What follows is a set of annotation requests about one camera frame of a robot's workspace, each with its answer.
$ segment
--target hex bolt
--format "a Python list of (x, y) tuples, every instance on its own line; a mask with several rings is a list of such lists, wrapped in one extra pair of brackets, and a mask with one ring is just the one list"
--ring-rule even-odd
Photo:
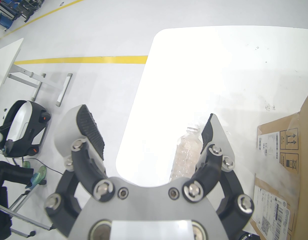
[(74, 149), (80, 149), (82, 146), (83, 146), (83, 142), (81, 139), (78, 139), (73, 143)]
[(237, 198), (237, 204), (243, 213), (249, 215), (253, 212), (252, 199), (248, 195), (246, 194), (239, 195)]
[(99, 181), (94, 189), (93, 189), (93, 196), (98, 201), (101, 199), (101, 197), (107, 193), (111, 193), (114, 189), (113, 183), (107, 179), (102, 179)]
[(170, 188), (168, 190), (168, 195), (172, 200), (177, 200), (179, 198), (179, 191), (177, 188)]
[(229, 156), (223, 156), (222, 167), (225, 170), (231, 171), (235, 168), (235, 162)]
[(117, 192), (117, 196), (119, 199), (124, 200), (128, 197), (129, 195), (129, 190), (125, 187), (120, 188), (119, 191)]
[(71, 172), (74, 171), (73, 160), (71, 156), (65, 159), (64, 166), (67, 171), (71, 171)]
[(197, 195), (199, 195), (200, 189), (197, 185), (195, 185), (194, 183), (192, 183), (189, 187), (188, 187), (188, 193), (189, 195), (191, 195), (192, 197), (195, 197)]
[(107, 190), (109, 188), (109, 185), (106, 183), (103, 183), (96, 188), (96, 194), (101, 198), (101, 196), (105, 195), (107, 193)]
[(198, 181), (194, 181), (188, 187), (183, 186), (184, 196), (191, 202), (198, 202), (203, 198), (203, 187)]
[(213, 145), (212, 147), (209, 147), (208, 149), (213, 155), (221, 156), (223, 155), (222, 149), (220, 147), (217, 147), (216, 145)]
[(56, 210), (60, 206), (60, 203), (61, 195), (59, 195), (58, 193), (53, 193), (45, 200), (44, 208)]

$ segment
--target shoe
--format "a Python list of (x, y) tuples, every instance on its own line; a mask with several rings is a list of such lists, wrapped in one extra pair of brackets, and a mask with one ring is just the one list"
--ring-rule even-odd
[(23, 167), (23, 168), (26, 168), (26, 169), (30, 169), (30, 168), (31, 168), (31, 164), (30, 164), (29, 161), (25, 160), (25, 161), (23, 161), (23, 163), (22, 163), (22, 167)]
[(37, 173), (34, 173), (34, 175), (31, 178), (31, 182), (25, 187), (26, 189), (33, 189), (36, 185), (38, 185), (46, 176), (46, 167), (41, 166), (39, 168), (39, 171)]

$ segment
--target white tabletop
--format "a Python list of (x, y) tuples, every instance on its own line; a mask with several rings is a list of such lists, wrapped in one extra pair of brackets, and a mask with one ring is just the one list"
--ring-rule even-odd
[[(273, 26), (166, 29), (154, 38), (116, 160), (141, 186), (168, 183), (177, 139), (215, 113), (253, 197), (257, 126), (298, 112), (308, 94), (308, 30)], [(208, 196), (216, 208), (218, 186)]]
[(9, 70), (20, 51), (23, 39), (19, 39), (0, 49), (0, 87), (5, 82)]

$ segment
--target epoxy floor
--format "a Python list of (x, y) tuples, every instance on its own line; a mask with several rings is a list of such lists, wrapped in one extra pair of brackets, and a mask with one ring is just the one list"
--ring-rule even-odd
[[(210, 25), (308, 28), (308, 0), (83, 0), (44, 16), (60, 8), (62, 2), (65, 6), (73, 1), (76, 0), (46, 0), (30, 21), (43, 16), (40, 19), (22, 27), (24, 22), (19, 18), (7, 32), (0, 30), (0, 48), (24, 38), (17, 61), (143, 56), (148, 55), (155, 34), (165, 28)], [(54, 146), (54, 129), (66, 111), (86, 104), (105, 141), (107, 174), (118, 176), (116, 155), (144, 65), (58, 63), (27, 64), (23, 67), (38, 74), (44, 72), (55, 82), (62, 82), (67, 73), (73, 73), (61, 107), (55, 106), (57, 90), (42, 85), (39, 91), (36, 101), (52, 114), (52, 119), (37, 158), (57, 171), (64, 171), (63, 159)], [(7, 79), (0, 89), (0, 125), (3, 109), (9, 108), (16, 100), (30, 99), (32, 93), (33, 88)], [(35, 170), (40, 167), (37, 161), (31, 160), (31, 164)], [(55, 191), (59, 179), (60, 174), (48, 169), (47, 185), (41, 186), (19, 213), (51, 224), (43, 211), (43, 203)], [(22, 185), (8, 182), (5, 185), (10, 204), (24, 192)], [(81, 206), (89, 198), (82, 187), (78, 187), (76, 196)], [(64, 238), (57, 230), (47, 232), (16, 218), (12, 221), (16, 230), (36, 230), (36, 239)], [(10, 239), (22, 238), (12, 235)]]

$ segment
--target person's leg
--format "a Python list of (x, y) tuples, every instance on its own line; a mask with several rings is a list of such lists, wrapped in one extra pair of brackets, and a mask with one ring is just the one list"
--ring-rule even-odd
[(0, 161), (0, 188), (6, 180), (27, 185), (32, 176), (33, 169), (21, 168), (5, 161)]

